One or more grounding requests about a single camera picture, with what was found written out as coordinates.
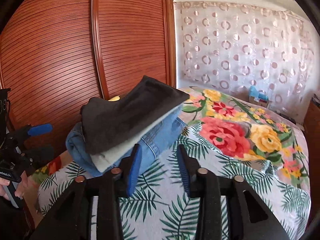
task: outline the wooden wardrobe door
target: wooden wardrobe door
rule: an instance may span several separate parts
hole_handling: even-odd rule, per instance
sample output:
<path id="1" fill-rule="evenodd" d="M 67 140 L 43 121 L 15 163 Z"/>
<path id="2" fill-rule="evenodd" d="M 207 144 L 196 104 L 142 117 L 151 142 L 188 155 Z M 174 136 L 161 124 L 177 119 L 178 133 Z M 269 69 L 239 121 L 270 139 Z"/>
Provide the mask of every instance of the wooden wardrobe door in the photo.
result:
<path id="1" fill-rule="evenodd" d="M 50 134 L 26 141 L 50 143 L 55 153 L 80 121 L 80 107 L 99 97 L 90 33 L 90 0 L 25 0 L 1 33 L 3 84 L 11 88 L 16 128 L 49 122 Z"/>
<path id="2" fill-rule="evenodd" d="M 99 0 L 99 35 L 110 97 L 143 75 L 169 83 L 165 0 Z"/>

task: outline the brown cabinet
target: brown cabinet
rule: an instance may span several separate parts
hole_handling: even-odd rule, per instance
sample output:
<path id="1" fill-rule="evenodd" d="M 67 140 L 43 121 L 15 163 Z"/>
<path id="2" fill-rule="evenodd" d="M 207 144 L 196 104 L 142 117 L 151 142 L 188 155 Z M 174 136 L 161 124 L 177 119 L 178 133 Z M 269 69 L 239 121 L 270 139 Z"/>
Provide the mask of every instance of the brown cabinet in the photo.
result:
<path id="1" fill-rule="evenodd" d="M 320 107 L 313 100 L 304 119 L 304 129 L 309 151 L 310 218 L 313 218 L 320 209 Z"/>
<path id="2" fill-rule="evenodd" d="M 168 83 L 166 0 L 24 0 L 0 35 L 0 85 L 15 128 L 50 122 L 56 155 L 91 97 L 149 75 Z"/>

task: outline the white sheet with green leaves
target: white sheet with green leaves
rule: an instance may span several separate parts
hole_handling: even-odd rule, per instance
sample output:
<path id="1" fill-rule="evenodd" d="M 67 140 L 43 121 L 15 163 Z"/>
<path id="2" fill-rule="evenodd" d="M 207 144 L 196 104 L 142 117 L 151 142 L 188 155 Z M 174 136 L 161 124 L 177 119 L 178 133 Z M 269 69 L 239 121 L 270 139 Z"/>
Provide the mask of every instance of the white sheet with green leaves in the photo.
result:
<path id="1" fill-rule="evenodd" d="M 193 239 L 198 218 L 199 199 L 189 199 L 184 193 L 176 150 L 183 144 L 191 157 L 218 176 L 232 178 L 241 175 L 259 194 L 280 221 L 291 240 L 304 232 L 311 200 L 302 189 L 279 181 L 269 160 L 261 161 L 263 172 L 252 169 L 239 160 L 223 155 L 219 149 L 199 135 L 201 124 L 186 127 L 171 149 L 138 178 L 133 196 L 120 199 L 125 240 Z M 72 162 L 49 176 L 39 188 L 39 204 L 45 215 L 59 195 L 78 175 L 90 176 Z M 98 197 L 93 199 L 91 239 L 96 238 Z M 221 201 L 222 239 L 228 239 L 228 219 L 225 197 Z"/>

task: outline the human hand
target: human hand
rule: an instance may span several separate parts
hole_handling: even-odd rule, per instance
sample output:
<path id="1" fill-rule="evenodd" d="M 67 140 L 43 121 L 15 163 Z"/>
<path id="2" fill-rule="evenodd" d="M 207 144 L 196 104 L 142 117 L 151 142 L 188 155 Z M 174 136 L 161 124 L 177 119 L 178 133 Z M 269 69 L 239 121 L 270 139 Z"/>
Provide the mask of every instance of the human hand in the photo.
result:
<path id="1" fill-rule="evenodd" d="M 27 177 L 27 174 L 25 171 L 21 174 L 21 179 L 22 180 L 18 184 L 18 187 L 17 187 L 16 191 L 14 192 L 14 195 L 16 197 L 19 197 L 22 199 L 23 194 L 28 187 L 28 177 Z M 4 197 L 6 200 L 9 200 L 9 197 L 6 194 L 6 192 L 4 191 L 3 186 L 8 186 L 9 184 L 10 184 L 10 181 L 3 179 L 3 178 L 0 178 L 0 196 Z"/>

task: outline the metal bolt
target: metal bolt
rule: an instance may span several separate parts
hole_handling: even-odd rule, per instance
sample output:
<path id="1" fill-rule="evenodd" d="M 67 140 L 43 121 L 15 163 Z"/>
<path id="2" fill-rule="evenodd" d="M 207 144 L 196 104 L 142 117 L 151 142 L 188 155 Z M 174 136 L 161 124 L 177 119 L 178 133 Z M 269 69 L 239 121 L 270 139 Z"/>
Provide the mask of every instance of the metal bolt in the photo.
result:
<path id="1" fill-rule="evenodd" d="M 207 170 L 206 168 L 199 168 L 199 169 L 198 169 L 198 172 L 199 172 L 200 174 L 207 174 L 207 173 L 208 173 L 208 170 Z"/>
<path id="2" fill-rule="evenodd" d="M 115 168 L 113 168 L 112 170 L 111 170 L 111 173 L 112 174 L 119 174 L 119 173 L 121 173 L 122 172 L 122 170 L 120 169 L 120 168 L 118 168 L 118 167 L 115 167 Z"/>
<path id="3" fill-rule="evenodd" d="M 75 178 L 75 181 L 76 181 L 76 182 L 84 182 L 84 181 L 85 181 L 85 176 L 77 176 L 77 177 Z"/>
<path id="4" fill-rule="evenodd" d="M 241 177 L 240 175 L 236 175 L 236 176 L 234 176 L 233 178 L 234 178 L 234 180 L 235 180 L 236 182 L 243 182 L 243 181 L 244 181 L 244 178 Z"/>

